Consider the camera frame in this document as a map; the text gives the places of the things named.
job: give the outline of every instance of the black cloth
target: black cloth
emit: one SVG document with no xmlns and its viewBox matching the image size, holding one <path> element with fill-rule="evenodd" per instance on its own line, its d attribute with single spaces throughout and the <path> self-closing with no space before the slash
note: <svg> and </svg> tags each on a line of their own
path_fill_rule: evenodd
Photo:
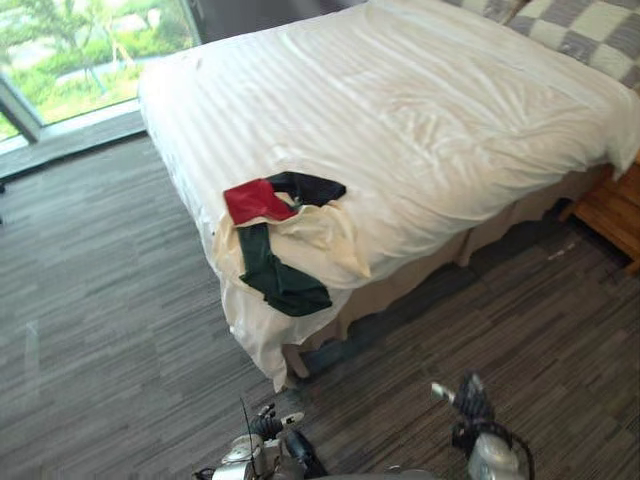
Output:
<svg viewBox="0 0 640 480">
<path fill-rule="evenodd" d="M 347 191 L 341 183 L 297 172 L 266 179 L 275 192 L 286 192 L 297 206 L 321 207 Z M 292 317 L 309 315 L 332 305 L 327 288 L 316 278 L 283 264 L 271 251 L 266 223 L 238 227 L 245 273 L 240 279 L 264 294 L 273 308 Z"/>
<path fill-rule="evenodd" d="M 341 183 L 305 173 L 282 172 L 267 177 L 266 180 L 274 191 L 286 192 L 296 203 L 302 205 L 321 207 L 347 193 L 347 187 Z"/>
</svg>

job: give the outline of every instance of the gray and white pillow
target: gray and white pillow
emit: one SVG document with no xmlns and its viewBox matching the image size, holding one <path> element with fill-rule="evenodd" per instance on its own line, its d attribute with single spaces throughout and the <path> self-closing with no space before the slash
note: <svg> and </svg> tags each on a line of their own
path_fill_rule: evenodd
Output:
<svg viewBox="0 0 640 480">
<path fill-rule="evenodd" d="M 640 86 L 640 0 L 533 0 L 509 26 L 629 88 Z"/>
<path fill-rule="evenodd" d="M 505 24 L 522 8 L 527 0 L 443 0 Z"/>
</svg>

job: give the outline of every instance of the nightstand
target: nightstand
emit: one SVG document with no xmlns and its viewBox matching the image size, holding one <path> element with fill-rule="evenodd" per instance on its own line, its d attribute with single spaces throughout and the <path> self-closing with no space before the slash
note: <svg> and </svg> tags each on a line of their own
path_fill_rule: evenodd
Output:
<svg viewBox="0 0 640 480">
<path fill-rule="evenodd" d="M 625 271 L 634 274 L 640 270 L 640 152 L 620 180 L 614 182 L 611 173 L 605 168 L 591 191 L 565 208 L 560 220 L 573 214 L 585 222 L 631 257 Z"/>
</svg>

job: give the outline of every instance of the striped carpet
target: striped carpet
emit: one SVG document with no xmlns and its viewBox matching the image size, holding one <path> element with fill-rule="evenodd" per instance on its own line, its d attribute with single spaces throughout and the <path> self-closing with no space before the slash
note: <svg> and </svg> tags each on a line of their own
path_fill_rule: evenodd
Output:
<svg viewBox="0 0 640 480">
<path fill-rule="evenodd" d="M 13 182 L 0 211 L 0 477 L 186 479 L 215 465 L 243 431 L 239 397 L 257 408 L 271 384 L 227 331 L 151 142 Z M 637 478 L 640 281 L 584 227 L 522 228 L 356 323 L 275 398 L 305 410 L 329 471 L 458 478 L 455 415 L 429 382 L 471 367 L 538 478 Z"/>
</svg>

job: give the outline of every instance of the window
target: window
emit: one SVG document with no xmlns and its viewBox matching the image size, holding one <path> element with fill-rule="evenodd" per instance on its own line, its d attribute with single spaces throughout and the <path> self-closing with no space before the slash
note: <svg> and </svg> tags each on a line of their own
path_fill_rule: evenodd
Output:
<svg viewBox="0 0 640 480">
<path fill-rule="evenodd" d="M 145 64 L 193 46 L 186 12 L 182 0 L 0 0 L 0 68 L 45 124 L 65 120 L 134 98 Z"/>
<path fill-rule="evenodd" d="M 0 113 L 0 142 L 18 135 L 18 130 Z"/>
</svg>

